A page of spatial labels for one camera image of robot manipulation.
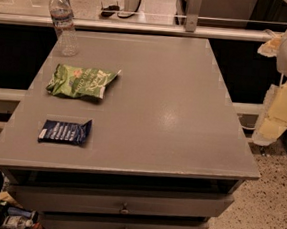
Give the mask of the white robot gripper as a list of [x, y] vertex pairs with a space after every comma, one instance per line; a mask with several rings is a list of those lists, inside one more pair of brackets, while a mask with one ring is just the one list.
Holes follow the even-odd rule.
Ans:
[[[257, 52], [265, 57], [277, 56], [277, 70], [287, 77], [287, 30], [283, 36], [276, 35], [260, 45]], [[252, 140], [259, 146], [269, 146], [287, 130], [287, 83], [281, 86], [271, 85], [263, 105], [263, 111], [255, 123]]]

